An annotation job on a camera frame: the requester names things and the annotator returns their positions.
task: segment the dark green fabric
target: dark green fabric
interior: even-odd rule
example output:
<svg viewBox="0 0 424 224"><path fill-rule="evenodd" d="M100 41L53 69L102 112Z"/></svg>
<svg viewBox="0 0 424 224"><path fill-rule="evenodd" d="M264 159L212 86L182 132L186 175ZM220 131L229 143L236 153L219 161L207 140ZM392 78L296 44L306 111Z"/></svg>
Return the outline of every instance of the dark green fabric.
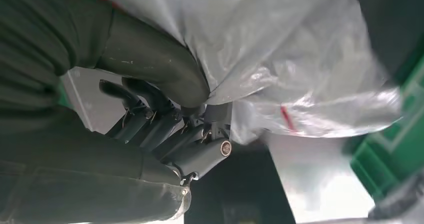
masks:
<svg viewBox="0 0 424 224"><path fill-rule="evenodd" d="M178 187L179 178L151 155L87 130L74 111L58 105L59 77L75 66L95 67L109 38L114 12L100 0L0 0L0 223L20 214L30 181L42 169L153 183L160 179ZM121 191L131 190L125 182L122 185ZM113 191L102 192L102 188L100 183L97 195L110 200ZM113 205L104 203L109 209L98 217L124 222L172 216L180 203L164 197L161 188L156 190L148 191L137 205L124 200L117 216ZM38 217L37 221L27 217L31 223L96 222L86 219L96 208L85 202L87 197L70 201L57 195L72 196L76 192L72 185L52 185L44 192L47 197L31 201ZM49 203L49 195L54 195L54 202ZM54 211L46 207L52 203L56 209L61 203L74 208L60 210L66 217L50 215Z"/></svg>
<svg viewBox="0 0 424 224"><path fill-rule="evenodd" d="M59 76L94 67L113 8L98 0L0 0L0 133L54 125Z"/></svg>

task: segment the screw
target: screw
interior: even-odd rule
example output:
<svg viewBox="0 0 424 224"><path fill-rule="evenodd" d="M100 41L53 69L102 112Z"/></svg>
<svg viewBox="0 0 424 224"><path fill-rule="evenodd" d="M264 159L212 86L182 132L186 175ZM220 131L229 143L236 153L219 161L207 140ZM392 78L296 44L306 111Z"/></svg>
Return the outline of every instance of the screw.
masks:
<svg viewBox="0 0 424 224"><path fill-rule="evenodd" d="M229 141L223 141L221 144L221 154L227 157L231 153L231 143Z"/></svg>
<svg viewBox="0 0 424 224"><path fill-rule="evenodd" d="M181 113L180 112L175 112L172 116L175 120L181 120Z"/></svg>
<svg viewBox="0 0 424 224"><path fill-rule="evenodd" d="M153 116L153 112L148 111L144 116L146 117L146 119L150 119Z"/></svg>

